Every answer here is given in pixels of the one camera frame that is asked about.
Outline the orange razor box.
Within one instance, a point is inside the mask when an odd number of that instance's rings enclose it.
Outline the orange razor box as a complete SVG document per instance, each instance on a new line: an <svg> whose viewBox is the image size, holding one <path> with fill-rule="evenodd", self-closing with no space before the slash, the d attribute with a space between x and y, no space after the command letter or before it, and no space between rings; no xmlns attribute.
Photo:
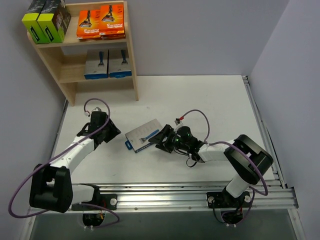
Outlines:
<svg viewBox="0 0 320 240"><path fill-rule="evenodd" d="M102 35L101 39L103 40L118 40L118 39L125 39L126 34L112 34L112 35Z"/></svg>
<svg viewBox="0 0 320 240"><path fill-rule="evenodd" d="M79 12L76 38L78 40L100 39L100 10L82 10Z"/></svg>
<svg viewBox="0 0 320 240"><path fill-rule="evenodd" d="M122 3L103 5L100 8L98 27L101 36L123 35L124 5Z"/></svg>

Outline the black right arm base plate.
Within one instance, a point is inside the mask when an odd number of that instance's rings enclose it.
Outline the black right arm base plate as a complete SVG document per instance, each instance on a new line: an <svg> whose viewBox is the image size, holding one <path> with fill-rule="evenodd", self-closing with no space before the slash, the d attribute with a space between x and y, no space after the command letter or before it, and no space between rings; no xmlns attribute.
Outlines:
<svg viewBox="0 0 320 240"><path fill-rule="evenodd" d="M233 197L227 191L214 191L207 192L207 204L208 207L213 209L222 209L222 208L248 208L251 203L251 196L248 191L243 192L239 197Z"/></svg>

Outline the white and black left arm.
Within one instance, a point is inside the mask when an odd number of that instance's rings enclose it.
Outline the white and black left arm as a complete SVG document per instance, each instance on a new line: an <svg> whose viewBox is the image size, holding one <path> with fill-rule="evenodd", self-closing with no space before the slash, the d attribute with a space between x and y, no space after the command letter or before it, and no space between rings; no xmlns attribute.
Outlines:
<svg viewBox="0 0 320 240"><path fill-rule="evenodd" d="M68 209L81 211L85 206L97 209L103 202L99 188L90 183L72 183L71 175L99 145L110 142L120 133L106 112L92 112L90 121L70 145L71 150L33 175L29 205L59 213Z"/></svg>

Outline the grey blue razor pack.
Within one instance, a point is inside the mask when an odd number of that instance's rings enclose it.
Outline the grey blue razor pack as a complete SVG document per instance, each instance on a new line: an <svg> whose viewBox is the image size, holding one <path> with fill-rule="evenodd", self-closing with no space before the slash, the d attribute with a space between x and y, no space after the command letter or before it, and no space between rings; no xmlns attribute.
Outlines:
<svg viewBox="0 0 320 240"><path fill-rule="evenodd" d="M126 142L124 143L128 150L138 153L152 145L149 139L157 135L162 126L157 119L153 119L125 134Z"/></svg>
<svg viewBox="0 0 320 240"><path fill-rule="evenodd" d="M86 80L98 80L108 78L108 56L108 49L88 50L86 54L86 61L84 67L84 78Z"/></svg>
<svg viewBox="0 0 320 240"><path fill-rule="evenodd" d="M108 76L110 78L124 78L132 76L130 58L126 49L109 49Z"/></svg>

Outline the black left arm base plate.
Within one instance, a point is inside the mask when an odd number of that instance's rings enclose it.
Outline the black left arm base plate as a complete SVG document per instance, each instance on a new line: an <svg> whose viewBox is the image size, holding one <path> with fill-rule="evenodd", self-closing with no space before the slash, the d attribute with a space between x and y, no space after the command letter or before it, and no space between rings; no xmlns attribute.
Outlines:
<svg viewBox="0 0 320 240"><path fill-rule="evenodd" d="M84 203L76 203L71 206L72 211L93 211L100 210L96 206L103 207L108 210L116 210L118 204L117 194L101 194L95 193L93 199Z"/></svg>

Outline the black green razor box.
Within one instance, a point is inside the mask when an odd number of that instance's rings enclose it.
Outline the black green razor box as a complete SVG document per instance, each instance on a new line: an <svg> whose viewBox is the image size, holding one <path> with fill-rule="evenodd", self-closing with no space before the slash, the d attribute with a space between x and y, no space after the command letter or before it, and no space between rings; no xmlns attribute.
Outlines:
<svg viewBox="0 0 320 240"><path fill-rule="evenodd" d="M64 0L47 0L37 19L49 43L62 43L71 21Z"/></svg>
<svg viewBox="0 0 320 240"><path fill-rule="evenodd" d="M46 0L33 0L22 18L22 23L36 44L48 44L49 40L38 23Z"/></svg>

